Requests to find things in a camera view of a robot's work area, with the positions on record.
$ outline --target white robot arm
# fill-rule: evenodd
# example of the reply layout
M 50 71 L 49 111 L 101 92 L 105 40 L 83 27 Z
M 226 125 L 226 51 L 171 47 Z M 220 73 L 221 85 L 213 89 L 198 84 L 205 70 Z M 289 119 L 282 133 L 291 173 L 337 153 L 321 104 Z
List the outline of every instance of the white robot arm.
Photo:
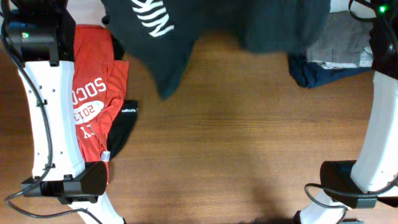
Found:
M 306 185 L 306 194 L 313 202 L 296 213 L 295 224 L 362 223 L 344 220 L 347 211 L 374 208 L 377 201 L 398 207 L 398 3 L 355 1 L 376 15 L 371 19 L 374 29 L 370 32 L 372 68 L 376 71 L 374 99 L 366 139 L 357 161 L 322 164 L 322 184 Z M 353 2 L 349 0 L 349 9 Z M 321 191 L 313 198 L 309 187 Z
M 4 14 L 2 42 L 16 63 L 29 103 L 34 138 L 32 177 L 7 205 L 34 218 L 53 218 L 78 212 L 85 223 L 126 223 L 105 193 L 104 162 L 85 163 L 78 147 L 72 106 L 75 21 L 67 1 L 14 1 L 18 11 Z M 14 205 L 25 197 L 56 197 L 73 210 L 36 215 Z

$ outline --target clothing tag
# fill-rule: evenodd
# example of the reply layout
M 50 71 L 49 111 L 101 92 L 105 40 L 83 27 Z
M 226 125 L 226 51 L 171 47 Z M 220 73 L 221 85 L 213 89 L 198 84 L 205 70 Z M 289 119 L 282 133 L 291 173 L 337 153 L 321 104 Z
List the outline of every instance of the clothing tag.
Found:
M 137 112 L 136 109 L 124 109 L 124 110 L 122 110 L 122 113 L 135 113 L 135 112 Z
M 109 162 L 109 159 L 111 158 L 111 152 L 109 151 L 103 151 L 101 153 L 101 161 L 103 162 Z

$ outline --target gray cloth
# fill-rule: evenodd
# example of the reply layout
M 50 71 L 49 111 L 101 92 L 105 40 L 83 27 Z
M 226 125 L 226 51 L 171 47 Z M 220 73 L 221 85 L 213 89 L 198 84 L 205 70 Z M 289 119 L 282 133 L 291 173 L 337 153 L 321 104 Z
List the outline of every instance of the gray cloth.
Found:
M 361 53 L 369 46 L 371 23 L 359 22 L 348 11 L 331 13 L 319 39 L 307 50 L 307 60 L 353 63 L 359 66 Z

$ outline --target folded clothing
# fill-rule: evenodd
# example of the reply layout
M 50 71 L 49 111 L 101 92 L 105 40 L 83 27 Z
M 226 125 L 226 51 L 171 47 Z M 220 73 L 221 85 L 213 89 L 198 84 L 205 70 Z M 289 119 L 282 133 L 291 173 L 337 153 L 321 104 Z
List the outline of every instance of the folded clothing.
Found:
M 331 13 L 319 39 L 307 49 L 307 60 L 367 66 L 369 63 L 361 64 L 361 55 L 369 47 L 372 28 L 371 23 L 357 21 L 348 11 Z
M 339 69 L 339 68 L 364 68 L 372 67 L 373 63 L 373 53 L 370 47 L 365 47 L 361 53 L 361 60 L 359 61 L 359 66 L 354 63 L 337 63 L 337 62 L 316 62 L 319 66 L 324 69 Z
M 289 55 L 289 73 L 304 88 L 315 88 L 339 79 L 370 71 L 370 67 L 325 69 L 315 62 L 308 62 L 304 55 Z
M 86 162 L 104 161 L 108 171 L 107 138 L 126 94 L 129 62 L 114 60 L 108 30 L 76 26 L 72 102 L 80 151 Z

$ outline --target wooden surface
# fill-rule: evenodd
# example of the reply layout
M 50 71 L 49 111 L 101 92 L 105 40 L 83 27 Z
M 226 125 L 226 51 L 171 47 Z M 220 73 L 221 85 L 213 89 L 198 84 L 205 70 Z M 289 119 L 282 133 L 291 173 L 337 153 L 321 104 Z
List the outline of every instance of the wooden surface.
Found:
M 238 223 L 292 217 L 310 201 L 326 160 L 356 159 L 373 100 L 372 73 L 313 90 L 297 86 L 284 54 L 253 55 L 234 38 L 199 40 L 177 92 L 160 101 L 146 69 L 131 57 L 127 98 L 139 120 L 111 163 L 107 193 L 128 223 Z M 0 197 L 31 175 L 33 148 L 26 97 L 0 54 Z M 68 209 L 56 199 L 19 198 L 38 213 Z M 397 223 L 378 204 L 352 211 L 366 223 Z M 24 217 L 0 204 L 1 223 L 82 223 Z

